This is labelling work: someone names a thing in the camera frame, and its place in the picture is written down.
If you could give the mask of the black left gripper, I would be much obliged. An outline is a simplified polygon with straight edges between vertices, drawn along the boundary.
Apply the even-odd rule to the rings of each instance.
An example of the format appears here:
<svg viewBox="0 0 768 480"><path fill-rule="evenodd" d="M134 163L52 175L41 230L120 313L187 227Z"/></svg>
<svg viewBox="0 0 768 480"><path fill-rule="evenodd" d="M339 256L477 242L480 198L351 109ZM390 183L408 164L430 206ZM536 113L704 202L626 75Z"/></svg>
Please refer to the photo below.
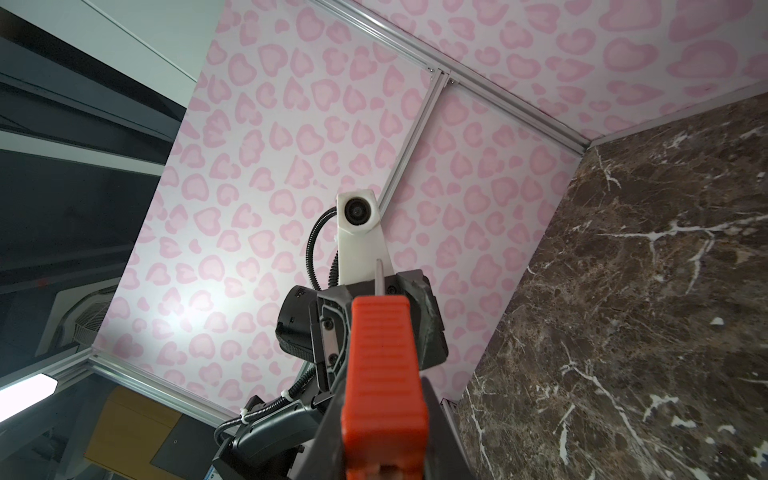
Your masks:
<svg viewBox="0 0 768 480"><path fill-rule="evenodd" d="M441 402L424 373L448 357L432 283L421 270L320 291L293 287L280 308L280 349L308 367L281 393L281 408L324 408L337 396L349 408L426 408Z"/></svg>

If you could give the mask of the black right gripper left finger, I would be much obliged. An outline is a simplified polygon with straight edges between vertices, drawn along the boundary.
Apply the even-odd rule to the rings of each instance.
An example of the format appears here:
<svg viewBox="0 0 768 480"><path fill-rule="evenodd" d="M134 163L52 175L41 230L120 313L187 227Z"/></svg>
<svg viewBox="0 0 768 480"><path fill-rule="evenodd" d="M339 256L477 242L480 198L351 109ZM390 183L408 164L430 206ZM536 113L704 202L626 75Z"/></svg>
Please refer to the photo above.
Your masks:
<svg viewBox="0 0 768 480"><path fill-rule="evenodd" d="M346 478L341 413L345 403L346 384L334 391L309 454L294 475L297 480L342 480Z"/></svg>

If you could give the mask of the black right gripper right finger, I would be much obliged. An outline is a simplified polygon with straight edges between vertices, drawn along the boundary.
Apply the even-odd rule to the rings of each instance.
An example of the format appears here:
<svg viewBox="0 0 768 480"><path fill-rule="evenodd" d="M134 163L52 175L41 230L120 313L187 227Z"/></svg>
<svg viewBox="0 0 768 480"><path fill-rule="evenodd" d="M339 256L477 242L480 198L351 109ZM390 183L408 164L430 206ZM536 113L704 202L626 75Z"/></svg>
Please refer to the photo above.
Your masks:
<svg viewBox="0 0 768 480"><path fill-rule="evenodd" d="M428 409L428 441L424 460L427 480L473 480L476 478L462 446L454 433L434 388L426 377L421 378L424 400Z"/></svg>

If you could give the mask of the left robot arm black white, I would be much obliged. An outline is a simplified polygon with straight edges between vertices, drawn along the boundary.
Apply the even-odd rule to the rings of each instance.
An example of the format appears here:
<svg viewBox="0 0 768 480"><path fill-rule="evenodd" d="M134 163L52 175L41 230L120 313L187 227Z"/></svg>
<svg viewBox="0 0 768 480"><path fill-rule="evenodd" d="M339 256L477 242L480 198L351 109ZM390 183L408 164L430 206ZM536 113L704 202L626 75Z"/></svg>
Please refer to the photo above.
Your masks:
<svg viewBox="0 0 768 480"><path fill-rule="evenodd" d="M302 286L290 290L275 335L284 352L308 361L309 367L280 398L264 402L254 395L244 415L216 428L219 449L213 466L223 478L280 478L288 473L346 379L352 302L374 290L374 281L325 291Z"/></svg>

